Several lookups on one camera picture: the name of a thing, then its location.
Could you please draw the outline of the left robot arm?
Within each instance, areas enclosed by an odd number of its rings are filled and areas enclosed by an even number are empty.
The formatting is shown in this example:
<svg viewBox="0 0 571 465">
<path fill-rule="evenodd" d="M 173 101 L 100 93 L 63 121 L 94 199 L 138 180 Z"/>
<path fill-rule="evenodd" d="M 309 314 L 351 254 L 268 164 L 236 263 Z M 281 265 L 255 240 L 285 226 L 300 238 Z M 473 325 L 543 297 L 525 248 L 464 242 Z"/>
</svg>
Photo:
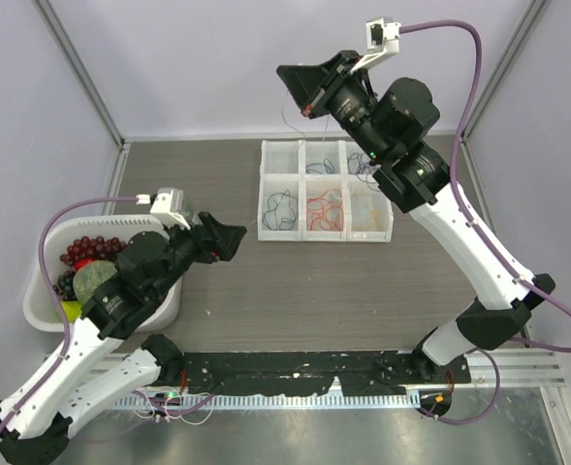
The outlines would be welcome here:
<svg viewBox="0 0 571 465">
<path fill-rule="evenodd" d="M 0 400 L 0 454 L 9 464 L 50 464 L 116 398 L 149 385 L 177 383 L 183 356 L 162 334 L 89 383 L 82 379 L 164 302 L 193 264 L 229 262 L 247 233 L 207 212 L 195 224 L 135 234 L 116 273 L 98 286 L 71 333 L 15 393 Z"/>
</svg>

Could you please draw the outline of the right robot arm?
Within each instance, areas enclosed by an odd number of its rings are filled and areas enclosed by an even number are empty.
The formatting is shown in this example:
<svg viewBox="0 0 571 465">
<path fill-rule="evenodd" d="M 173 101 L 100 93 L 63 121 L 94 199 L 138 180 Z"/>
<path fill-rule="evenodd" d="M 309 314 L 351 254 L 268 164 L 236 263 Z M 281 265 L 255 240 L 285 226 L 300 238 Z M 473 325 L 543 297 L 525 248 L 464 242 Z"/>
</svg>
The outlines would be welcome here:
<svg viewBox="0 0 571 465">
<path fill-rule="evenodd" d="M 303 116 L 334 118 L 375 167 L 381 193 L 440 243 L 473 287 L 470 306 L 413 352 L 414 374 L 432 383 L 457 357 L 496 349 L 519 334 L 543 299 L 504 267 L 512 259 L 504 246 L 477 233 L 486 224 L 466 201 L 457 201 L 460 187 L 451 184 L 449 164 L 425 143 L 440 116 L 428 87 L 401 77 L 377 97 L 368 72 L 354 68 L 359 59 L 343 50 L 320 65 L 280 65 L 276 73 Z"/>
</svg>

